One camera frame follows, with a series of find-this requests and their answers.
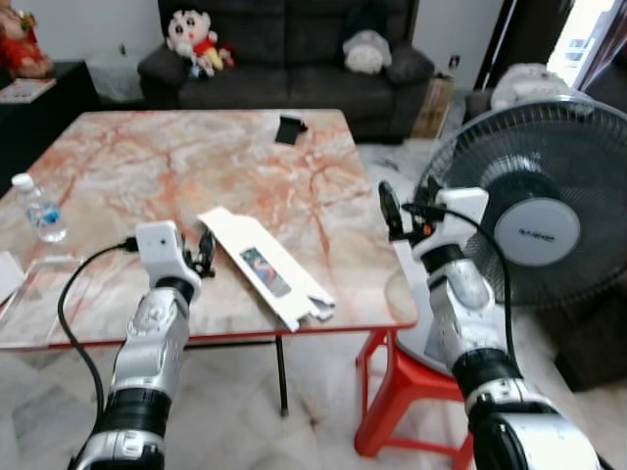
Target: red stool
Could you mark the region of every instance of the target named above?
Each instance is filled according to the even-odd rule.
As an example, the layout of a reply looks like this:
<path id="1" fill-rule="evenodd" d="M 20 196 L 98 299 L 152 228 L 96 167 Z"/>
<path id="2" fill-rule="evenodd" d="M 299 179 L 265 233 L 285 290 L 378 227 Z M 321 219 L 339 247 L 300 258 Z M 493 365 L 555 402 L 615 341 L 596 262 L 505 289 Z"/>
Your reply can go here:
<path id="1" fill-rule="evenodd" d="M 387 343 L 388 368 L 381 388 L 368 409 L 368 360 Z M 420 365 L 404 354 L 396 344 L 396 332 L 372 332 L 357 357 L 362 370 L 362 423 L 355 435 L 359 455 L 374 457 L 383 446 L 417 448 L 443 453 L 453 458 L 455 470 L 466 470 L 472 462 L 472 436 L 468 434 L 461 448 L 394 439 L 390 436 L 415 400 L 439 399 L 463 401 L 458 384 L 451 378 Z"/>

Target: sofa armrest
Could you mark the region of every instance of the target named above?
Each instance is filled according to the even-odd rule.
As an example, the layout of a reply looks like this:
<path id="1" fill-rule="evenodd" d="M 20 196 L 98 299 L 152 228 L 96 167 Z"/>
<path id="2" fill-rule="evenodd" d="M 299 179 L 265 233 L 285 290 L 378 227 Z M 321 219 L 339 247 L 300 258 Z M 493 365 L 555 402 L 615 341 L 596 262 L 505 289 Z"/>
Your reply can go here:
<path id="1" fill-rule="evenodd" d="M 489 88 L 487 90 L 473 91 L 466 96 L 466 111 L 463 115 L 464 124 L 492 109 L 491 102 L 493 92 L 494 88 Z"/>
<path id="2" fill-rule="evenodd" d="M 164 44 L 139 63 L 142 77 L 147 77 L 174 88 L 187 80 L 185 61 Z"/>
<path id="3" fill-rule="evenodd" d="M 429 80 L 434 70 L 429 58 L 408 43 L 401 43 L 392 51 L 392 65 L 385 70 L 385 76 L 394 86 L 403 86 Z"/>

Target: electric fan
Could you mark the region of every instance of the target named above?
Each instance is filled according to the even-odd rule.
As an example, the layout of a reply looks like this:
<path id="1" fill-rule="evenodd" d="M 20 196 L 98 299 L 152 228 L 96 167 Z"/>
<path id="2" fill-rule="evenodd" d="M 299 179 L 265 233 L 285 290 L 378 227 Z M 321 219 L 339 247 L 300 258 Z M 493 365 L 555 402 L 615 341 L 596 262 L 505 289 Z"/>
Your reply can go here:
<path id="1" fill-rule="evenodd" d="M 625 271 L 627 116 L 614 108 L 558 97 L 479 117 L 442 143 L 413 198 L 432 205 L 441 188 L 472 187 L 490 195 L 481 225 L 506 256 L 513 305 L 576 301 L 611 286 Z M 503 268 L 494 249 L 477 233 L 464 254 L 502 303 Z M 420 263 L 408 263 L 406 272 L 424 278 L 414 286 L 425 284 Z M 446 373 L 428 292 L 413 287 L 413 295 L 420 321 L 399 334 L 399 345 Z"/>

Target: cardboard box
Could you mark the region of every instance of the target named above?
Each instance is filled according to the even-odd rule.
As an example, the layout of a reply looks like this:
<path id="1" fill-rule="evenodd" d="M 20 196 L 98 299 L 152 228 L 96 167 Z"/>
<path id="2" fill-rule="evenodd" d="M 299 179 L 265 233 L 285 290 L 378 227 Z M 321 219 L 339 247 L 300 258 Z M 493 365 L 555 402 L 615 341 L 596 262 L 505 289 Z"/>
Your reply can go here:
<path id="1" fill-rule="evenodd" d="M 447 119 L 455 81 L 451 76 L 437 74 L 429 81 L 429 89 L 418 118 L 413 125 L 411 137 L 437 139 Z"/>

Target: sofa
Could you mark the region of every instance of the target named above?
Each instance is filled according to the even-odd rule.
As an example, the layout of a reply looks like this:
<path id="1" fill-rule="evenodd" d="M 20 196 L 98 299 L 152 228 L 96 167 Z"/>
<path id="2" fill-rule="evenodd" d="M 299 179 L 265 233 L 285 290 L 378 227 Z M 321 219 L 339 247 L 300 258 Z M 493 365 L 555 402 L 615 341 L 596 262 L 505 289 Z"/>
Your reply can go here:
<path id="1" fill-rule="evenodd" d="M 212 16 L 236 66 L 189 78 L 165 45 L 139 65 L 152 110 L 339 109 L 356 139 L 408 137 L 434 67 L 410 46 L 417 0 L 381 0 L 388 10 L 392 66 L 378 75 L 344 68 L 347 12 L 363 0 L 192 0 Z M 159 0 L 162 21 L 176 6 Z"/>
<path id="2" fill-rule="evenodd" d="M 627 40 L 581 91 L 627 113 Z M 493 89 L 475 91 L 466 97 L 464 122 L 490 111 L 492 92 Z"/>

